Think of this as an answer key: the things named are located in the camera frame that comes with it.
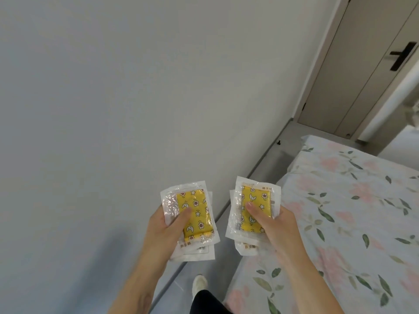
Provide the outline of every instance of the black pants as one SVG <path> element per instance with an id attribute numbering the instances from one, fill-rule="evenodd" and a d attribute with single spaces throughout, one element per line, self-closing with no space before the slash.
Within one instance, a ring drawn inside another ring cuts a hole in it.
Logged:
<path id="1" fill-rule="evenodd" d="M 189 314 L 232 314 L 209 291 L 201 290 L 195 295 Z"/>

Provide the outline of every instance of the door lever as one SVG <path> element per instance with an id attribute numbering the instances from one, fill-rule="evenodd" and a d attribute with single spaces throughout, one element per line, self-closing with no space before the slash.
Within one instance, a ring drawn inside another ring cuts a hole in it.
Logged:
<path id="1" fill-rule="evenodd" d="M 394 62 L 393 66 L 390 68 L 391 71 L 396 72 L 401 64 L 406 60 L 406 58 L 409 56 L 410 52 L 415 48 L 416 42 L 409 42 L 406 47 L 404 48 L 403 52 L 390 52 L 390 55 L 398 55 L 397 60 Z"/>

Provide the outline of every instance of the floor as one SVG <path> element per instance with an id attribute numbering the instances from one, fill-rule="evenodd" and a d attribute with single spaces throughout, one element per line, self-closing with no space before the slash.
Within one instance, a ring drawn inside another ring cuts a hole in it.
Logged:
<path id="1" fill-rule="evenodd" d="M 347 145 L 360 148 L 353 141 L 346 140 L 326 132 L 290 122 L 280 135 L 281 144 L 274 144 L 250 176 L 259 182 L 275 184 L 286 174 L 288 166 L 301 149 L 301 137 L 315 135 Z M 208 280 L 208 289 L 219 300 L 223 301 L 230 281 L 242 258 L 231 239 L 225 238 L 230 207 L 217 222 L 221 242 L 215 245 L 215 260 L 188 262 L 167 291 L 157 301 L 151 313 L 188 313 L 192 303 L 192 281 L 197 274 L 203 274 Z"/>

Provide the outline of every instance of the stack of packets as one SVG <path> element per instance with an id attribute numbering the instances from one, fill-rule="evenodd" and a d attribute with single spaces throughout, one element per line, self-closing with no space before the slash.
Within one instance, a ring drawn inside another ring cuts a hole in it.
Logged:
<path id="1" fill-rule="evenodd" d="M 238 176 L 235 190 L 230 191 L 230 200 L 230 216 L 225 236 L 234 240 L 237 251 L 243 256 L 272 251 L 273 247 L 265 230 L 249 214 L 245 205 L 252 202 L 267 216 L 275 218 L 280 214 L 281 187 Z"/>
<path id="2" fill-rule="evenodd" d="M 160 193 L 166 225 L 170 225 L 183 210 L 192 208 L 171 261 L 201 261 L 215 259 L 214 244 L 220 242 L 214 214 L 212 192 L 205 181 L 172 186 Z"/>

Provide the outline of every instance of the bed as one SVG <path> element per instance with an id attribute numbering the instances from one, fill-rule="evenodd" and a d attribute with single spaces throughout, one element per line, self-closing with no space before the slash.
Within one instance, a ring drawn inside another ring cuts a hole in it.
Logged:
<path id="1" fill-rule="evenodd" d="M 303 143 L 277 183 L 282 205 L 344 312 L 419 313 L 419 172 L 320 137 Z M 243 257 L 225 303 L 298 313 L 273 255 Z"/>

